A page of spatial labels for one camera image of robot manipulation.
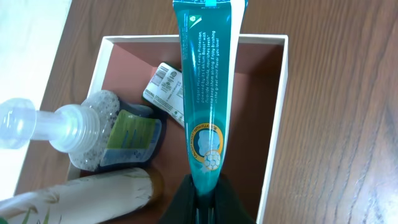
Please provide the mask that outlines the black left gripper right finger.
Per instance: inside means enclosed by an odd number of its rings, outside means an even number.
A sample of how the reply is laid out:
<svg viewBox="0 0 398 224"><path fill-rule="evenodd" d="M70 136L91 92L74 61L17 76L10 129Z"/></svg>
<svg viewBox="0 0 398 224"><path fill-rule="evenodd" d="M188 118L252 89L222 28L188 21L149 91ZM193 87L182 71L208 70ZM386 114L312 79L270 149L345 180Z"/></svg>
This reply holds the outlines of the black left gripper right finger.
<svg viewBox="0 0 398 224"><path fill-rule="evenodd" d="M255 224L224 174L218 179L214 196L216 224Z"/></svg>

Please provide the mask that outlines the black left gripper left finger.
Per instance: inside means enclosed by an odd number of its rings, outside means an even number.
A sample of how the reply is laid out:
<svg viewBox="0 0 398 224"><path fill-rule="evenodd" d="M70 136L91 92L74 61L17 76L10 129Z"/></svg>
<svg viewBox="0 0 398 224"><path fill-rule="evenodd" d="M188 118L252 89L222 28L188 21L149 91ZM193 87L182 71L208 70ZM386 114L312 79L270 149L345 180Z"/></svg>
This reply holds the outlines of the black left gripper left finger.
<svg viewBox="0 0 398 224"><path fill-rule="evenodd" d="M196 189L192 175L186 175L158 224L194 224L196 218Z"/></svg>

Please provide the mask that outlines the clear soap pump bottle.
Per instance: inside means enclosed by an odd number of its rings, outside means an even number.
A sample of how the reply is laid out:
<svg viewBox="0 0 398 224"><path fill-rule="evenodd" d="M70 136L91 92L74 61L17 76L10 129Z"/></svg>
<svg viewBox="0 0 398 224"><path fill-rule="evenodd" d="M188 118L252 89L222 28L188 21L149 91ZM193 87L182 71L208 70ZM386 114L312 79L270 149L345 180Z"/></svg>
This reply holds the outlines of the clear soap pump bottle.
<svg viewBox="0 0 398 224"><path fill-rule="evenodd" d="M88 172L146 166L159 150L165 129L159 110L125 103L109 90L54 112L37 110L25 98L1 103L2 148L48 141L68 154L76 168Z"/></svg>

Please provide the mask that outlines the green white soap packet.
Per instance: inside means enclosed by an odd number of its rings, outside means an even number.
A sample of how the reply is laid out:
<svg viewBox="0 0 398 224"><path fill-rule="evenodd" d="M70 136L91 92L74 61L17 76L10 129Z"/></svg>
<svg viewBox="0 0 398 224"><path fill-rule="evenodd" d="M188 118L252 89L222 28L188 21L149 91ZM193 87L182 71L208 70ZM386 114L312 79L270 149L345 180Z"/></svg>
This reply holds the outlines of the green white soap packet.
<svg viewBox="0 0 398 224"><path fill-rule="evenodd" d="M143 92L143 98L167 112L184 127L182 73L162 62Z"/></svg>

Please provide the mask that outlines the teal Colgate toothpaste tube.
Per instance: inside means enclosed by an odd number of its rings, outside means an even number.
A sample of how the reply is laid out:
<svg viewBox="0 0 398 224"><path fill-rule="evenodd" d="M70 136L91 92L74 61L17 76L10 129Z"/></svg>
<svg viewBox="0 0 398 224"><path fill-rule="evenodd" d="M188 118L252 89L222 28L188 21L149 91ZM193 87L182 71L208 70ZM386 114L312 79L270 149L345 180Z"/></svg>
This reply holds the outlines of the teal Colgate toothpaste tube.
<svg viewBox="0 0 398 224"><path fill-rule="evenodd" d="M236 54L247 6L247 0L173 2L196 223L215 222L215 187L228 144Z"/></svg>

